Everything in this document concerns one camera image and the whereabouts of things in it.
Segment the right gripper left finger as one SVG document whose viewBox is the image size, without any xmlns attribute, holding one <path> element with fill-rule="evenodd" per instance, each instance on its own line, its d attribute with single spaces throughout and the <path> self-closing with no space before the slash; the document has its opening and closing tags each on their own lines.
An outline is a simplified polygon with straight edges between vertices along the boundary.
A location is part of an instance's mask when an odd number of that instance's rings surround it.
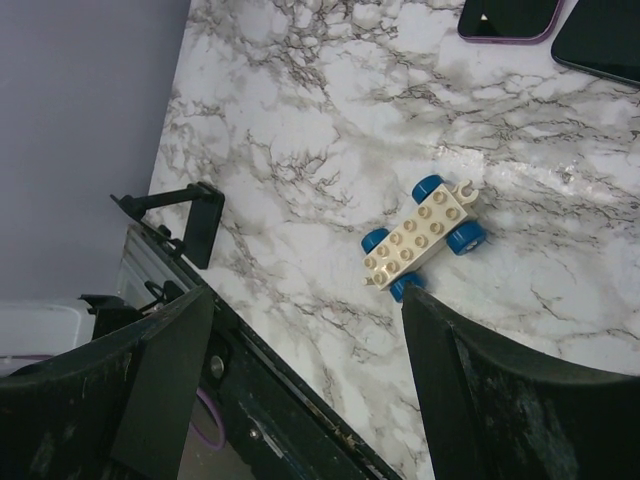
<svg viewBox="0 0 640 480">
<path fill-rule="evenodd" d="M 199 287 L 3 378 L 2 478 L 176 478 L 213 311 Z"/>
</svg>

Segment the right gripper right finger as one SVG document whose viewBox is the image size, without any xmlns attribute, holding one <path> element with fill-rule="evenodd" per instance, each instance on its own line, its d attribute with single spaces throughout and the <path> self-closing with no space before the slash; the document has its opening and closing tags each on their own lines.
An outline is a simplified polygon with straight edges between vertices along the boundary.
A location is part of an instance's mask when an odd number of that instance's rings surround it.
<svg viewBox="0 0 640 480">
<path fill-rule="evenodd" d="M 639 380 L 549 356 L 405 289 L 402 320 L 439 479 L 635 479 Z"/>
</svg>

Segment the black smartphone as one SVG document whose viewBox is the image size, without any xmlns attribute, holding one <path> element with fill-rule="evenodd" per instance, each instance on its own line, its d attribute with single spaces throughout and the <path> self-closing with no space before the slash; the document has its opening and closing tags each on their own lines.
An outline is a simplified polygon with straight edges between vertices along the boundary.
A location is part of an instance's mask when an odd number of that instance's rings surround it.
<svg viewBox="0 0 640 480">
<path fill-rule="evenodd" d="M 639 85 L 639 0 L 579 0 L 551 46 L 557 63 Z"/>
</svg>

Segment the black phone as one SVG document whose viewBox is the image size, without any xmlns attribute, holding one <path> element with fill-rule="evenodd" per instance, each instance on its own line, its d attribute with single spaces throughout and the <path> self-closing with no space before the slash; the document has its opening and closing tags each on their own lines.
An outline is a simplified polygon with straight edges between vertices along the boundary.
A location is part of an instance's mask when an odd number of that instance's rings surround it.
<svg viewBox="0 0 640 480">
<path fill-rule="evenodd" d="M 473 43 L 535 44 L 552 32 L 563 0 L 467 0 L 458 35 Z"/>
</svg>

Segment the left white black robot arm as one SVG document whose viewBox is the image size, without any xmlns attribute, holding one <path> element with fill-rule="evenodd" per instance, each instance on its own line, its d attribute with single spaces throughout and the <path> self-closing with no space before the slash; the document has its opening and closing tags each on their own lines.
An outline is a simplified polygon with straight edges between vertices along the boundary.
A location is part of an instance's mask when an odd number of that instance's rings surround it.
<svg viewBox="0 0 640 480">
<path fill-rule="evenodd" d="M 95 315 L 80 299 L 1 301 L 1 376 L 91 341 Z"/>
</svg>

